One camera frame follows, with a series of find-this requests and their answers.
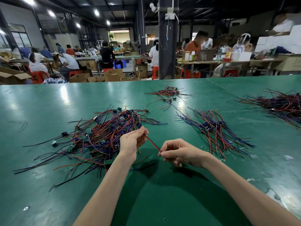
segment orange shirt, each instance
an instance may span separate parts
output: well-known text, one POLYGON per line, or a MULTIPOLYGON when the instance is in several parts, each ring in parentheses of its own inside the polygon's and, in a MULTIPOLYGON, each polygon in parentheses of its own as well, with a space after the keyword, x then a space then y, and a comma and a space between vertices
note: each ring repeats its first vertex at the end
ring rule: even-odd
POLYGON ((68 54, 68 55, 75 55, 75 52, 74 52, 73 49, 68 48, 68 49, 66 50, 66 54, 68 54))
POLYGON ((195 51, 195 55, 198 55, 200 49, 201 49, 201 46, 198 46, 196 44, 196 42, 194 42, 194 41, 190 41, 186 45, 184 51, 190 51, 190 54, 191 54, 192 51, 195 51))

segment laptop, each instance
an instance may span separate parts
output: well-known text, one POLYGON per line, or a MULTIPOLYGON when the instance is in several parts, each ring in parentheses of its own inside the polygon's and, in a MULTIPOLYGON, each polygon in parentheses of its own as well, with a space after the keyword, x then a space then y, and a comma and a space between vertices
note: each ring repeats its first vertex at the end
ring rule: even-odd
POLYGON ((199 50, 196 61, 212 61, 215 57, 216 49, 201 49, 199 50))

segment electrical socket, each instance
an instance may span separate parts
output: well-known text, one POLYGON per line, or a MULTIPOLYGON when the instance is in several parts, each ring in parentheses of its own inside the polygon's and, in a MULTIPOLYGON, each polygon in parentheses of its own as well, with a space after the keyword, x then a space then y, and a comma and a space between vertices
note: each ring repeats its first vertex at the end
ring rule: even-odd
POLYGON ((174 13, 166 13, 165 14, 165 19, 166 20, 174 20, 175 19, 175 14, 174 13))

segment right hand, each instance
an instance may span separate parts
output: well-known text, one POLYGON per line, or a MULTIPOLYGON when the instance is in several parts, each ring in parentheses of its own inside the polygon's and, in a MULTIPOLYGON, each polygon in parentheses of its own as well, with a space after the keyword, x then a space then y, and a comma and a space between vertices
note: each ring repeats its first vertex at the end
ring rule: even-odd
POLYGON ((182 167, 182 162, 195 167, 203 167, 208 158, 214 157, 209 152, 202 151, 182 139, 165 141, 161 151, 162 153, 159 152, 158 156, 164 158, 163 162, 170 161, 176 167, 182 167))

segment blue shirt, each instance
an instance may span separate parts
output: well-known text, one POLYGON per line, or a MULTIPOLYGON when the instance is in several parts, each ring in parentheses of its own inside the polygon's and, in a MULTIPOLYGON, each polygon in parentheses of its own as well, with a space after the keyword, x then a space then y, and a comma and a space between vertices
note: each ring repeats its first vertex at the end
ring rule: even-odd
POLYGON ((59 53, 65 53, 65 50, 61 46, 57 46, 57 47, 58 47, 58 52, 59 53))
POLYGON ((47 49, 41 50, 40 53, 41 53, 41 55, 43 55, 46 58, 52 58, 50 51, 48 51, 47 49))
POLYGON ((23 58, 27 58, 27 59, 29 57, 29 54, 31 53, 30 48, 20 48, 19 51, 23 55, 23 58))

